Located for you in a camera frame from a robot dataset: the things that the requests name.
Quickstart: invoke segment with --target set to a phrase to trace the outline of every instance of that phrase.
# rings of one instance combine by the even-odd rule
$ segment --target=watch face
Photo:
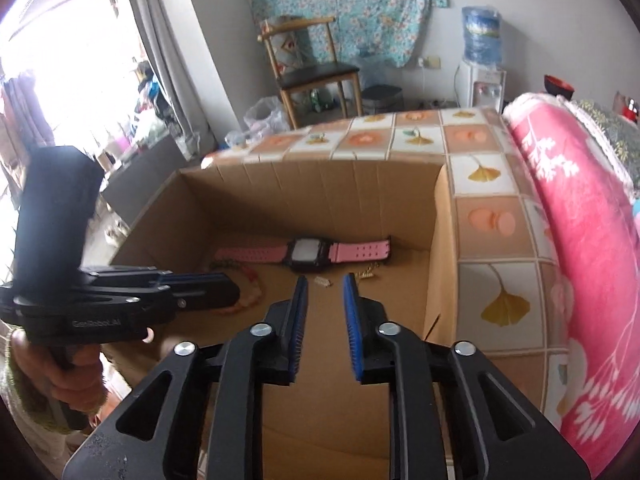
[[[314,238],[300,238],[291,252],[291,261],[294,263],[312,263],[318,259],[320,252],[320,240]]]

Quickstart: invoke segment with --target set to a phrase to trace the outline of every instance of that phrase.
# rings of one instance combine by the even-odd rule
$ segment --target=electric cord
[[[456,105],[460,108],[460,96],[458,95],[458,87],[456,86],[456,82],[458,81],[458,73],[460,72],[460,65],[456,69],[456,73],[453,75],[453,91],[456,94]]]

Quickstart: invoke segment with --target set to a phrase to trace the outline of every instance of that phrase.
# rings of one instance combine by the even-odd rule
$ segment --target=wooden chair
[[[298,129],[298,121],[291,100],[291,94],[296,92],[303,92],[305,90],[311,90],[320,86],[325,86],[329,83],[338,83],[338,95],[340,97],[340,107],[342,108],[342,116],[347,118],[347,103],[344,99],[344,89],[342,88],[342,82],[351,80],[353,85],[353,96],[356,101],[356,110],[358,115],[363,115],[362,112],[362,96],[360,95],[360,82],[358,81],[357,66],[347,63],[338,62],[335,57],[335,45],[334,38],[331,36],[331,30],[329,29],[329,23],[335,21],[335,16],[327,16],[325,18],[311,18],[291,20],[285,22],[282,25],[270,25],[264,33],[258,36],[258,41],[265,43],[267,47],[267,53],[269,54],[269,60],[271,61],[271,68],[273,74],[276,77],[276,83],[280,89],[280,96],[282,102],[284,102],[287,114],[289,115],[289,122],[291,127],[295,130]],[[277,34],[283,34],[285,32],[293,32],[294,30],[301,30],[313,25],[324,24],[326,28],[326,34],[329,41],[329,52],[331,53],[332,61],[328,63],[321,63],[304,68],[298,68],[290,72],[281,74],[278,70],[275,53],[273,51],[273,45],[271,44],[271,38]]]

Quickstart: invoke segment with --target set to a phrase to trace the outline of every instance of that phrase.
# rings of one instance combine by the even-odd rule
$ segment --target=cushion
[[[564,274],[550,292],[569,336],[554,409],[595,478],[640,420],[640,240],[631,204],[563,102],[526,94],[504,118],[536,181]]]

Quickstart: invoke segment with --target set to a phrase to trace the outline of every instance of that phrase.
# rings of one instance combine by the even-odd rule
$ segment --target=red bowl
[[[575,88],[552,75],[545,75],[545,90],[551,95],[561,95],[568,101],[574,96]]]

